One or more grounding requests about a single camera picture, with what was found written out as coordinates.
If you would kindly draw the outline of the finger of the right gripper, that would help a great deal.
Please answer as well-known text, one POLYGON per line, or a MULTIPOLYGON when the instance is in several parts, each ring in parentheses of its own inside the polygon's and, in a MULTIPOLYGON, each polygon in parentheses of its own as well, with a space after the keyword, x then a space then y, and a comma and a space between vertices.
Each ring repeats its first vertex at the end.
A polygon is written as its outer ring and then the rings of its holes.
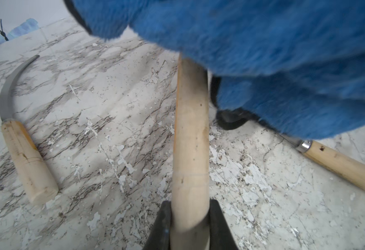
POLYGON ((210 99, 213 106, 217 109, 216 112, 216 121, 224 130, 235 130, 242 125, 244 125, 247 121, 254 118, 254 114, 242 110, 221 110, 217 104, 217 95, 219 92, 221 77, 212 76, 211 84, 210 84, 210 99))

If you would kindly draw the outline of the blue rag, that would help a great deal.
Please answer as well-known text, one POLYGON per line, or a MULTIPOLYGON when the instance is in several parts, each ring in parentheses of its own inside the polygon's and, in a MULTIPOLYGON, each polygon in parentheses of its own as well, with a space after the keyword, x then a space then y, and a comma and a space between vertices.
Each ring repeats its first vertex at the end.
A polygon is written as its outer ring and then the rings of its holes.
POLYGON ((221 110, 300 139, 365 125, 365 1, 66 1, 90 34, 130 28, 221 77, 221 110))

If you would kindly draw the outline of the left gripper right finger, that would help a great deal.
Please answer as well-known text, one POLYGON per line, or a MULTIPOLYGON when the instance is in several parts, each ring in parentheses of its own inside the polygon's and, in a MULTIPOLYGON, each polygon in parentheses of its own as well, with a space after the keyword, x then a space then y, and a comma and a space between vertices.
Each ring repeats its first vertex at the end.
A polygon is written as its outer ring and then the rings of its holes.
POLYGON ((238 250, 219 202, 210 200, 210 250, 238 250))

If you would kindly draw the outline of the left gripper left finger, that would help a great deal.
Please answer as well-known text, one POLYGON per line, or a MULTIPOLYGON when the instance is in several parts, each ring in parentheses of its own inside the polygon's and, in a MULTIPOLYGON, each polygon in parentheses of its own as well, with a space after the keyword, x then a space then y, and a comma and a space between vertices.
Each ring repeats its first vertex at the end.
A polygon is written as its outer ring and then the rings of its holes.
POLYGON ((158 211, 143 250, 169 250, 172 221, 171 202, 164 201, 158 211))

